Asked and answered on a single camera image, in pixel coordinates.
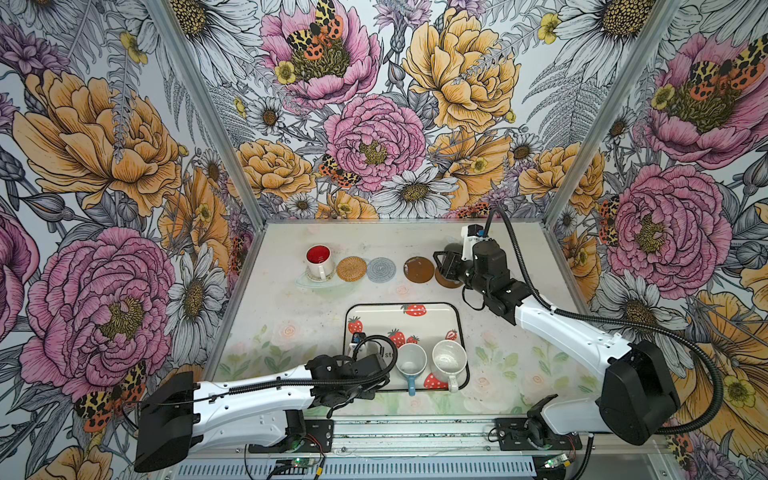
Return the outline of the woven rattan coaster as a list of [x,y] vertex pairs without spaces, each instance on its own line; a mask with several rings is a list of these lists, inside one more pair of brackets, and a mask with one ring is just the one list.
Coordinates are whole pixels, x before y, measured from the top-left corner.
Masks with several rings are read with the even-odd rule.
[[359,256],[348,256],[337,264],[336,274],[345,282],[359,281],[367,274],[367,262]]

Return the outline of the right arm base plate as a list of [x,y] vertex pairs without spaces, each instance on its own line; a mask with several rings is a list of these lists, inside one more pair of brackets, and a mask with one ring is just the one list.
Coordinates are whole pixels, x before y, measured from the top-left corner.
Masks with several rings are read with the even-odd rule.
[[582,442],[578,435],[556,434],[536,418],[496,418],[491,437],[496,439],[502,451],[578,451],[582,449]]

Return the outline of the scratched dark wooden coaster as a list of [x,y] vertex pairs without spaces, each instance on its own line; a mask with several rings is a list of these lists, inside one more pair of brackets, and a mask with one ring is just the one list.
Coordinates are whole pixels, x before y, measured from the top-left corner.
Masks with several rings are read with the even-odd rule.
[[435,266],[429,258],[414,256],[405,261],[403,272],[408,281],[423,284],[434,277]]

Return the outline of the multicolour braided coaster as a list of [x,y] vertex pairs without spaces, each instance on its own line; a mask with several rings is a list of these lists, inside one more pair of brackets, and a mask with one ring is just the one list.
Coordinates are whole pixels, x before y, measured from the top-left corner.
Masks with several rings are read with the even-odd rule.
[[297,282],[307,284],[312,288],[321,288],[322,286],[330,285],[335,279],[336,273],[334,271],[325,278],[320,278],[313,276],[309,270],[305,270]]

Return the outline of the red interior mug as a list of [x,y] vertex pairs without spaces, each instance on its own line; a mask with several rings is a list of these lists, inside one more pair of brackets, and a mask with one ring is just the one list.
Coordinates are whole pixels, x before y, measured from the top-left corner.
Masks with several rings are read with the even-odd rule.
[[305,254],[307,269],[315,277],[325,278],[335,270],[331,249],[322,244],[311,246]]

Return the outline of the plain round wooden coaster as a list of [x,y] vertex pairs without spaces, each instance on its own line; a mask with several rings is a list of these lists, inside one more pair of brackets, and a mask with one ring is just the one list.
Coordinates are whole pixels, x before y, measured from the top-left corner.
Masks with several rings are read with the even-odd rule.
[[461,288],[463,283],[461,281],[450,280],[444,277],[439,270],[434,273],[434,278],[438,284],[447,289]]

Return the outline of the white mug purple handle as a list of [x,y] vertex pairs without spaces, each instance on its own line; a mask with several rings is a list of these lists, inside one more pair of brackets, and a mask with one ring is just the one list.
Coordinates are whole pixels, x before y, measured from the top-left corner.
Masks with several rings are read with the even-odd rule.
[[372,354],[381,354],[381,352],[382,346],[380,343],[376,340],[372,340],[368,342],[350,343],[348,345],[346,354],[349,357],[362,359]]

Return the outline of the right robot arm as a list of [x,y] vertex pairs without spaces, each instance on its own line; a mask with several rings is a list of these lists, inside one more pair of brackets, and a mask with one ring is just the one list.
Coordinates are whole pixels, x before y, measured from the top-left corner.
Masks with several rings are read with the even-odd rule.
[[664,355],[655,344],[628,341],[544,305],[529,283],[512,277],[496,241],[480,240],[469,252],[452,245],[434,252],[433,259],[443,277],[479,293],[490,312],[556,346],[598,380],[598,392],[540,400],[527,413],[532,427],[556,435],[611,433],[642,445],[679,409]]

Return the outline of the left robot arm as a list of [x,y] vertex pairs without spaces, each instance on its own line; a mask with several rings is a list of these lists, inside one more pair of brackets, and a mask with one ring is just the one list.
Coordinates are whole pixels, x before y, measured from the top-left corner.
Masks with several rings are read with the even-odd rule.
[[174,375],[138,407],[135,472],[169,468],[192,452],[258,445],[285,450],[305,433],[304,413],[371,399],[393,364],[378,354],[361,359],[320,355],[287,371],[229,382]]

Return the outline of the grey mug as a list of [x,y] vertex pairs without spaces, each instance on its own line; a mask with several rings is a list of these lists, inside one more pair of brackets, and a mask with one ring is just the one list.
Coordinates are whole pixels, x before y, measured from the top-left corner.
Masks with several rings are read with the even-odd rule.
[[458,281],[465,270],[463,260],[463,245],[451,243],[445,247],[440,272],[443,277],[452,281]]

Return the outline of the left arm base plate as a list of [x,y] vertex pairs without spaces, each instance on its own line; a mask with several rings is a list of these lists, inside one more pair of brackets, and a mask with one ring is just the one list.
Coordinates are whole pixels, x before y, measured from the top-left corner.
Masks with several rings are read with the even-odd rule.
[[289,417],[286,437],[273,446],[249,444],[250,454],[329,453],[332,449],[334,421]]

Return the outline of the grey braided coaster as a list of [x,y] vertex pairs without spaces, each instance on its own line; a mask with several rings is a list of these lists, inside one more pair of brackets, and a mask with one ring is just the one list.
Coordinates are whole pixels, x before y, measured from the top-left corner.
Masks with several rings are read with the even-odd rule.
[[377,284],[387,283],[396,275],[395,263],[386,257],[377,257],[367,264],[367,278]]

